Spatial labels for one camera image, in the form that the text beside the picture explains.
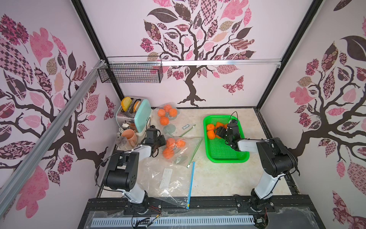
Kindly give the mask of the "orange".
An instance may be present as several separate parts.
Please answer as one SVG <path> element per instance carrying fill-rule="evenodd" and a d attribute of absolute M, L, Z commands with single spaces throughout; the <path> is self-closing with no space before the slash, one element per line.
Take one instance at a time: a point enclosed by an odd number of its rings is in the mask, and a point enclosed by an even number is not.
<path fill-rule="evenodd" d="M 210 139 L 210 140 L 213 140 L 216 138 L 216 134 L 215 134 L 214 130 L 208 130 L 206 134 L 207 134 L 208 139 Z"/>
<path fill-rule="evenodd" d="M 218 129 L 219 127 L 223 127 L 224 129 L 227 129 L 227 124 L 217 122 L 216 125 L 215 125 L 215 128 Z"/>
<path fill-rule="evenodd" d="M 207 131 L 214 131 L 215 130 L 215 125 L 214 124 L 207 124 L 206 125 L 206 130 Z"/>

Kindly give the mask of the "green-zip bag of oranges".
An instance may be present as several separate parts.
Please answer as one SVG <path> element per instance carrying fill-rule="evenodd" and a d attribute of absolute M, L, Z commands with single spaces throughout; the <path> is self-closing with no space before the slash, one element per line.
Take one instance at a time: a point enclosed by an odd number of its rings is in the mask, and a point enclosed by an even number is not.
<path fill-rule="evenodd" d="M 202 143 L 200 137 L 171 137 L 166 140 L 163 147 L 158 148 L 158 159 L 171 165 L 189 168 Z"/>

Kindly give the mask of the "blue-zip clear bag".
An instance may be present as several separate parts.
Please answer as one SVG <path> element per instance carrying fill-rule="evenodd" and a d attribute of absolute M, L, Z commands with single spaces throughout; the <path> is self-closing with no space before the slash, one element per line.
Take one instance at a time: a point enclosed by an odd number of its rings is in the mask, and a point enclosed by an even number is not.
<path fill-rule="evenodd" d="M 194 169 L 194 162 L 182 166 L 150 157 L 139 163 L 137 181 L 148 196 L 189 209 Z"/>

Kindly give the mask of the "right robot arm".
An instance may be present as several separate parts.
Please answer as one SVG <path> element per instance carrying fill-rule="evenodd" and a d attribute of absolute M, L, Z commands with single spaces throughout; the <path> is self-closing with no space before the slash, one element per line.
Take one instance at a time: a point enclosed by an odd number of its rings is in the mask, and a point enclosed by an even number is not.
<path fill-rule="evenodd" d="M 257 186 L 252 190 L 252 202 L 268 201 L 273 190 L 283 176 L 294 169 L 298 172 L 298 159 L 283 144 L 280 138 L 249 139 L 242 138 L 238 121 L 232 120 L 227 127 L 218 127 L 216 134 L 237 152 L 258 153 L 264 173 Z"/>

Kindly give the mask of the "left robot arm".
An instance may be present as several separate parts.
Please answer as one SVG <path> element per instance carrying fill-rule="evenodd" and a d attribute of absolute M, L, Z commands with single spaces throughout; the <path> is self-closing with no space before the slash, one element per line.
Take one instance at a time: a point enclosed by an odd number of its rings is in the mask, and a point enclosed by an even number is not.
<path fill-rule="evenodd" d="M 110 191 L 124 194 L 132 204 L 142 204 L 147 192 L 137 184 L 139 162 L 157 154 L 158 148 L 165 146 L 165 137 L 155 126 L 146 130 L 142 142 L 129 151 L 116 150 L 110 157 L 102 184 Z"/>

